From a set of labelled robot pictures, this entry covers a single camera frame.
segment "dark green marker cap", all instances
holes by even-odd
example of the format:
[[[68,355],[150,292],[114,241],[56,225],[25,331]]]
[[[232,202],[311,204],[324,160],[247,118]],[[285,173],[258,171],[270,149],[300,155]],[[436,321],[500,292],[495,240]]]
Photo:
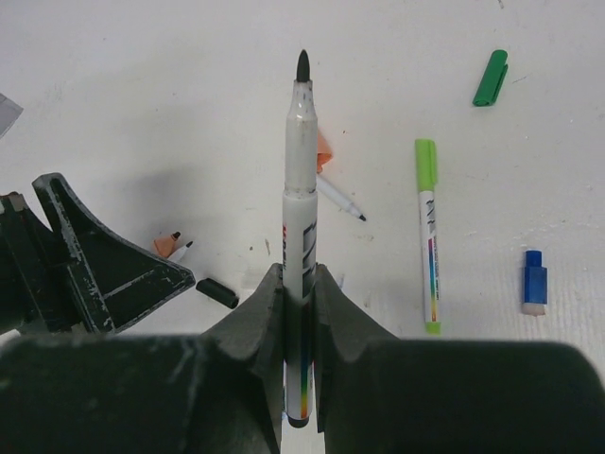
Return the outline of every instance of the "dark green marker cap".
[[[507,54],[506,50],[494,50],[488,67],[485,68],[483,73],[483,79],[479,83],[479,88],[476,90],[473,104],[477,107],[492,106],[498,99],[500,93],[500,87],[504,81],[504,76],[509,70],[507,65]]]

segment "lime green highlighter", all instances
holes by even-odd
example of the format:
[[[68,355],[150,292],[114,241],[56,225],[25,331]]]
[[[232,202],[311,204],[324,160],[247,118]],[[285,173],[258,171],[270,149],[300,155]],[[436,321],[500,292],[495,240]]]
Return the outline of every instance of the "lime green highlighter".
[[[437,150],[435,142],[430,139],[416,140],[416,178],[423,245],[424,321],[427,333],[439,335],[439,255],[434,192],[437,183]]]

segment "scratches on surface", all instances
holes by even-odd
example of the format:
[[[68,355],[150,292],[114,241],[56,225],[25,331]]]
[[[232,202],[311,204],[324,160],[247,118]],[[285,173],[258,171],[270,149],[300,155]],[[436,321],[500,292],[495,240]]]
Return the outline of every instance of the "scratches on surface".
[[[529,77],[529,75],[527,75],[527,76],[523,76],[522,78],[517,79],[517,80],[514,80],[513,82],[511,82],[511,83],[510,83],[510,85],[512,85],[513,83],[520,82],[521,80],[525,80],[525,79],[527,79],[528,77]]]
[[[141,274],[140,276],[135,277],[134,279],[128,281],[126,284],[123,284],[121,286],[118,286],[116,288],[114,288],[113,290],[108,291],[107,293],[105,293],[103,295],[103,299],[107,299],[112,297],[113,295],[115,295],[116,293],[119,293],[120,291],[136,284],[137,282],[143,281],[144,279],[147,279],[151,274],[153,274],[155,272],[155,268],[153,270],[149,270],[147,272],[144,272],[143,274]]]
[[[182,347],[181,359],[179,359],[179,362],[177,363],[175,368],[172,370],[172,374],[170,374],[170,377],[167,380],[168,383],[174,383],[177,380],[177,378],[179,378],[179,375],[181,374],[183,367],[185,367],[185,364],[187,363],[187,361],[195,354],[194,348],[191,345],[189,345],[189,342],[187,342],[187,340],[183,340],[181,342],[181,347]]]
[[[366,241],[368,243],[372,243],[374,241],[374,235],[365,234],[365,235],[355,235],[354,237],[356,239],[361,239],[362,241]]]

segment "marker label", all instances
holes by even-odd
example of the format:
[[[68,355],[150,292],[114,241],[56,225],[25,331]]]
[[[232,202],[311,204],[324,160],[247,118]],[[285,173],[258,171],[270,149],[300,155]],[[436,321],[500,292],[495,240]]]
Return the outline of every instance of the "marker label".
[[[317,192],[286,191],[283,197],[286,389],[288,416],[306,419],[313,409],[311,300],[315,286]]]
[[[434,193],[419,193],[419,201],[423,244],[424,320],[439,322],[439,253]]]

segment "marker cap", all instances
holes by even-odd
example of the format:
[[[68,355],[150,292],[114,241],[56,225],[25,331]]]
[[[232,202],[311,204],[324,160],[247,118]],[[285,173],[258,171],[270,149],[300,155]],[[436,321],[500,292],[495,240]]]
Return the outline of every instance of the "marker cap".
[[[509,70],[507,65],[508,56],[506,50],[493,51],[479,87],[476,89],[475,98],[473,99],[473,104],[476,107],[492,106],[498,99],[504,76]]]
[[[524,277],[523,302],[545,305],[547,302],[547,269],[542,266],[540,251],[526,251]]]
[[[432,191],[437,184],[437,149],[430,139],[416,139],[418,192]]]
[[[309,418],[304,418],[304,419],[294,419],[294,418],[290,418],[289,416],[287,417],[287,422],[290,423],[290,425],[294,428],[303,428],[305,427],[307,424],[309,424]]]

